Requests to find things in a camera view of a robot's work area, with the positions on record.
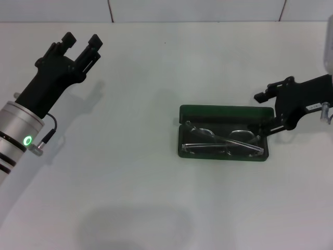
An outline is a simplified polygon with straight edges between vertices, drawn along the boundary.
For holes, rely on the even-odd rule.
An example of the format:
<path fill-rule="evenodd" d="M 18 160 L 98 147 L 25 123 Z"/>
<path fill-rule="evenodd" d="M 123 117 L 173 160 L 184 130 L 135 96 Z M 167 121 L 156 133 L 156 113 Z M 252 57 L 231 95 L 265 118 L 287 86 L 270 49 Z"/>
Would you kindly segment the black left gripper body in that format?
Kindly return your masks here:
<path fill-rule="evenodd" d="M 37 74 L 16 99 L 16 103 L 43 119 L 71 85 L 86 78 L 86 52 L 73 61 L 66 56 L 50 55 L 37 66 Z"/>

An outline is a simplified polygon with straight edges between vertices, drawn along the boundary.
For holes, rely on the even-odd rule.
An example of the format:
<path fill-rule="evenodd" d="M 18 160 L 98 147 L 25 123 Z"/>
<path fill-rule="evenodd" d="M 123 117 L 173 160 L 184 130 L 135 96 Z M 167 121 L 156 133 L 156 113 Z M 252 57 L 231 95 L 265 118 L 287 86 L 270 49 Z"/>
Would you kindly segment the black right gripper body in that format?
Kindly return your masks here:
<path fill-rule="evenodd" d="M 303 116 L 320 111 L 322 103 L 332 107 L 332 76 L 329 74 L 283 85 L 276 97 L 276 116 L 281 118 L 286 130 L 293 130 Z"/>

